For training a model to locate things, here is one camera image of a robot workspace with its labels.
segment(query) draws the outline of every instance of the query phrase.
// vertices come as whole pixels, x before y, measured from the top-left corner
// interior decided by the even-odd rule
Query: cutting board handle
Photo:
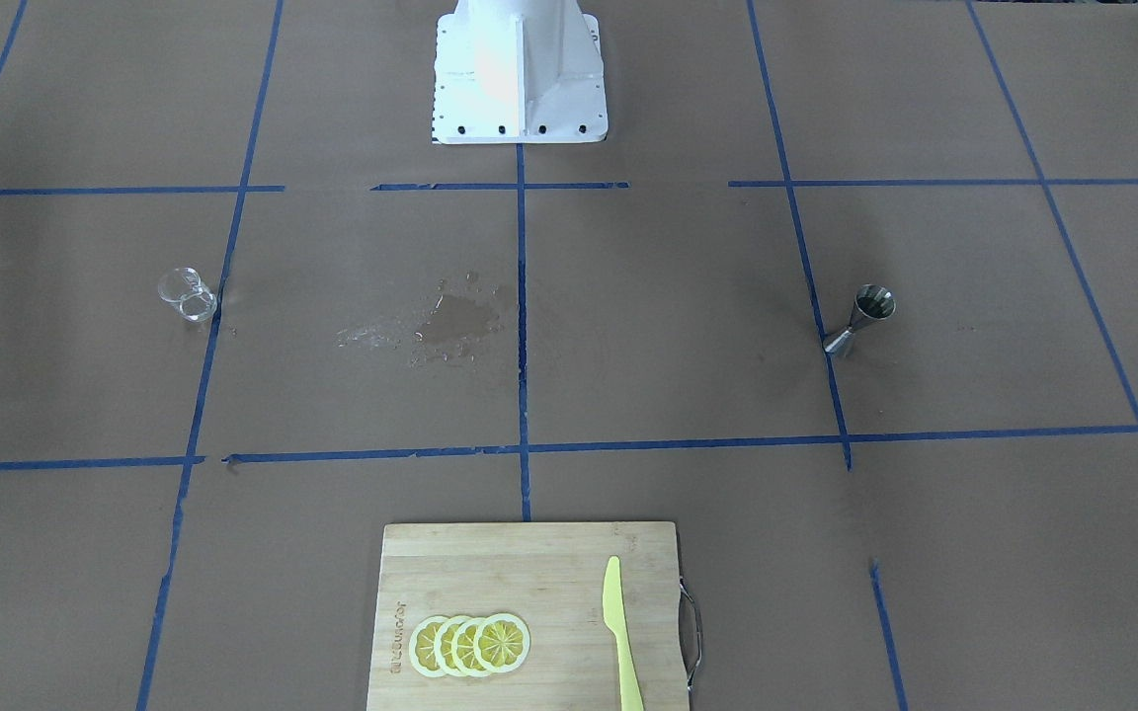
[[[700,629],[700,605],[696,604],[696,598],[692,597],[691,593],[687,593],[687,584],[683,580],[683,576],[678,576],[678,604],[683,604],[686,600],[687,604],[692,606],[692,621],[695,625],[693,629],[693,638],[696,639],[696,656],[692,661],[692,668],[686,668],[687,655],[684,654],[684,668],[687,670],[687,693],[692,693],[692,679],[696,676],[696,670],[700,669],[700,662],[704,659],[704,647],[706,640],[704,635],[701,634]],[[683,635],[678,635],[678,646],[683,646]]]

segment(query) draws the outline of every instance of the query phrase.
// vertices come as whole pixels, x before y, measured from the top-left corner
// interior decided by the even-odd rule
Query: jigger
[[[850,322],[840,332],[823,339],[823,352],[831,356],[850,355],[850,347],[855,344],[855,333],[875,324],[876,321],[884,321],[894,315],[898,303],[894,301],[893,294],[884,287],[876,287],[875,283],[864,284],[855,296],[855,305],[850,309]]]

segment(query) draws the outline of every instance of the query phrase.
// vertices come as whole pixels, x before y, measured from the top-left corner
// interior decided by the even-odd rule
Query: yellow knife
[[[635,676],[632,639],[626,634],[626,607],[622,604],[622,562],[618,555],[604,568],[604,625],[618,638],[618,678],[622,694],[622,711],[644,711],[641,680]]]

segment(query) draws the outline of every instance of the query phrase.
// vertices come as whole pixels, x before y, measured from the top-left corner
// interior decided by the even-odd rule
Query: white bracket
[[[600,23],[577,0],[460,0],[438,19],[434,72],[437,143],[609,135]]]

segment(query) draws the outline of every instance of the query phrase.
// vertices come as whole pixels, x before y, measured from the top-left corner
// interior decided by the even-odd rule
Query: clear glass
[[[167,271],[157,283],[157,294],[178,315],[192,323],[207,320],[217,311],[217,297],[190,266]]]

